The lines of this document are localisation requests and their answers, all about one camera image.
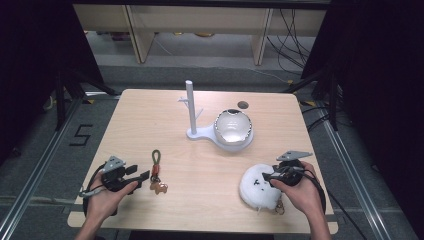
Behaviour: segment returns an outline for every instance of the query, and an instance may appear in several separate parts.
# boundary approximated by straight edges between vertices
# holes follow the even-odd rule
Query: finger
[[[130,182],[129,184],[127,184],[123,189],[119,190],[119,195],[121,195],[121,197],[125,197],[125,195],[128,195],[128,193],[134,191],[134,189],[137,187],[138,182]]]
[[[304,162],[304,161],[300,161],[300,163],[303,165],[303,168],[305,170],[311,171],[315,175],[315,169],[312,164]]]
[[[94,180],[93,180],[93,183],[91,183],[90,188],[95,188],[99,186],[100,184],[102,184],[102,175],[103,175],[103,171],[98,171],[96,173],[96,176],[94,176]]]
[[[276,188],[280,189],[280,190],[281,190],[281,191],[283,191],[283,192],[286,192],[286,191],[287,191],[287,190],[289,190],[289,188],[290,188],[290,186],[286,185],[285,183],[283,183],[283,182],[281,182],[281,181],[278,181],[277,179],[271,179],[271,180],[270,180],[270,183],[271,183],[274,187],[276,187]]]

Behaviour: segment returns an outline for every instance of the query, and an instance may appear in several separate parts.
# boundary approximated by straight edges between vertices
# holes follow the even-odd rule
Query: forearm
[[[327,220],[322,212],[315,212],[307,216],[309,227],[311,228],[312,240],[328,240],[331,239],[330,230]]]
[[[96,236],[97,230],[101,227],[103,221],[86,219],[82,225],[75,240],[92,240]]]

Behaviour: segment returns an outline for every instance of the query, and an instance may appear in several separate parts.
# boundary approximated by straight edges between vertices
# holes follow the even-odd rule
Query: wooden table
[[[159,149],[160,178],[169,185],[166,194],[156,195],[150,182],[121,202],[118,214],[109,217],[104,228],[233,233],[309,233],[306,217],[284,195],[285,214],[262,209],[259,213],[239,196],[239,184],[251,166],[278,164],[276,157],[288,150],[314,152],[294,95],[246,92],[194,91],[196,111],[203,108],[197,127],[208,126],[225,109],[240,101],[250,117],[254,139],[246,149],[226,152],[208,140],[189,140],[188,109],[178,102],[185,91],[124,91],[93,159],[84,186],[95,169],[114,155],[138,165],[138,174],[151,170],[152,151]],[[314,165],[325,184],[315,156],[303,158]],[[76,205],[82,204],[77,197]],[[327,196],[328,225],[338,230]],[[71,227],[84,222],[81,211],[72,211]]]

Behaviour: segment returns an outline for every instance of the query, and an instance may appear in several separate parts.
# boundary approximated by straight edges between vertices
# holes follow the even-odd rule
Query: aluminum rail
[[[324,107],[324,104],[321,102],[317,102],[318,107]],[[327,114],[325,109],[322,109],[319,114],[321,117]],[[339,156],[339,159],[343,165],[344,170],[349,178],[350,184],[353,187],[353,190],[358,197],[359,203],[364,210],[365,216],[368,219],[368,222],[374,232],[376,239],[389,240],[392,239],[389,232],[387,231],[387,227],[381,217],[374,201],[369,195],[364,183],[361,180],[361,177],[356,170],[355,164],[352,162],[352,159],[347,152],[343,141],[340,138],[340,135],[337,131],[333,130],[329,121],[324,122],[325,129],[333,143],[334,148]]]
[[[42,177],[44,176],[44,173],[49,167],[50,162],[62,140],[64,133],[69,126],[70,121],[72,120],[74,113],[81,105],[81,103],[82,99],[73,99],[67,111],[67,119],[63,123],[62,127],[55,131],[24,188],[21,190],[12,207],[9,209],[6,217],[2,220],[0,226],[0,236],[2,240],[10,239],[13,232],[15,231],[15,228],[17,227],[22,215],[24,214],[32,195],[34,194],[36,188],[42,180]]]

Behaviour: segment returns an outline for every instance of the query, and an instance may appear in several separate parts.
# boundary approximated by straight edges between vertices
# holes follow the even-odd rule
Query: hand
[[[91,189],[102,185],[103,172],[99,171],[94,177]],[[94,218],[102,222],[108,218],[118,208],[121,200],[137,187],[137,182],[131,182],[118,192],[112,192],[107,189],[89,198],[86,218]]]
[[[99,171],[94,177],[91,189],[102,185],[103,172]],[[103,221],[115,212],[121,200],[136,187],[137,182],[131,182],[118,192],[107,189],[89,198],[87,216],[75,239],[93,239]]]
[[[311,164],[303,161],[301,161],[301,163],[304,169],[308,170],[305,171],[305,174],[308,174],[311,177],[316,176],[314,167]],[[276,179],[271,179],[270,183],[284,192],[292,202],[293,206],[306,215],[311,228],[311,239],[331,239],[327,220],[321,206],[321,198],[317,188],[311,180],[303,177],[300,182],[293,187]]]
[[[303,161],[301,161],[301,163],[305,170],[310,171],[305,171],[305,174],[314,177],[311,174],[312,172],[314,175],[316,175],[314,167],[311,164]],[[318,211],[319,209],[321,209],[322,212],[321,198],[319,196],[318,190],[309,179],[302,178],[302,180],[293,187],[288,186],[276,179],[271,179],[271,184],[284,192],[293,203],[293,206],[295,206],[304,214],[307,215],[308,213]]]

